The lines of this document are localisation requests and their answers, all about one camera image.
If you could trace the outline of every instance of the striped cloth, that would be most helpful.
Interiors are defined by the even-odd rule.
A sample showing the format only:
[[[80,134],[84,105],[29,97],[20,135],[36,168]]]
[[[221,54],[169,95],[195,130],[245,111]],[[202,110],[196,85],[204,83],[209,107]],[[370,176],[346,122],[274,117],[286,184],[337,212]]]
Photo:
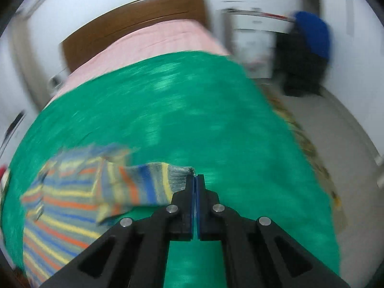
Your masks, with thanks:
[[[99,238],[109,217],[132,206],[167,205],[184,189],[190,167],[167,163],[126,166],[117,145],[59,153],[21,197],[26,209],[24,265],[38,287]]]

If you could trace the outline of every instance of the floor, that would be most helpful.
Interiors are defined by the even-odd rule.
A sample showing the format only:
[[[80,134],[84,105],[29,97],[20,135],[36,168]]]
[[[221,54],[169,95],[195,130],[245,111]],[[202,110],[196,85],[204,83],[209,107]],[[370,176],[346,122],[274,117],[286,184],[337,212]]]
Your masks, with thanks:
[[[341,277],[352,288],[364,287],[384,259],[384,190],[376,183],[379,168],[330,100],[287,97],[276,80],[269,84],[307,132],[335,182],[348,220],[337,236]]]

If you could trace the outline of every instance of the metal screw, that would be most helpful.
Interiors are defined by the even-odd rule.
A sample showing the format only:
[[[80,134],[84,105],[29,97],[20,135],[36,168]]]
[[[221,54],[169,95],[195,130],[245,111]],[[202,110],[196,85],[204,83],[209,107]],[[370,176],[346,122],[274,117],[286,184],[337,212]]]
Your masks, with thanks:
[[[271,224],[271,219],[267,216],[262,216],[261,218],[259,218],[259,223],[261,225],[268,226]]]
[[[133,221],[132,221],[131,218],[122,218],[122,219],[120,220],[120,225],[121,225],[122,227],[127,227],[127,226],[131,225],[132,222],[133,222]]]
[[[216,204],[212,207],[214,212],[221,212],[224,211],[225,207],[222,204]]]
[[[175,213],[176,211],[178,211],[178,209],[179,209],[179,207],[176,205],[169,205],[166,207],[166,210],[169,213]]]

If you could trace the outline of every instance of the bed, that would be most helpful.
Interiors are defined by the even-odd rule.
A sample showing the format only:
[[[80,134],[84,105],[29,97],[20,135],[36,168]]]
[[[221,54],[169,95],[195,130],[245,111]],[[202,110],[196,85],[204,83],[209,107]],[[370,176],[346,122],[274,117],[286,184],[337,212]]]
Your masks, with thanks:
[[[204,0],[126,4],[78,29],[62,48],[72,74],[10,165],[2,228],[18,266],[18,199],[42,163],[62,147],[113,141],[137,148],[132,163],[193,166],[223,203],[250,218],[272,217],[338,272],[332,208],[340,213],[341,204],[331,179],[290,114],[210,35]],[[225,287],[219,252],[218,243],[171,244],[165,287]]]

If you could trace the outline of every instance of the white wall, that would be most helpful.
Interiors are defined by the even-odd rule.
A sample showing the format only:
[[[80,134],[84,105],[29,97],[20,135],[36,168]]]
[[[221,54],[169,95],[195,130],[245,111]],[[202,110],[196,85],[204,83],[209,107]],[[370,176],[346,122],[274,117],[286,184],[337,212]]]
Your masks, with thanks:
[[[22,111],[30,124],[37,116],[10,48],[9,28],[0,37],[0,143],[9,125]]]
[[[82,25],[133,0],[46,0],[28,20],[36,59],[41,62],[44,81],[65,68],[60,42]],[[222,40],[220,9],[239,6],[224,0],[207,0],[214,35]],[[296,10],[299,0],[249,0],[245,7],[286,15]],[[358,120],[380,154],[384,154],[384,117],[381,85],[383,36],[379,19],[365,0],[353,0],[354,35],[346,34],[346,0],[323,0],[325,21],[332,29],[332,63],[325,81]]]

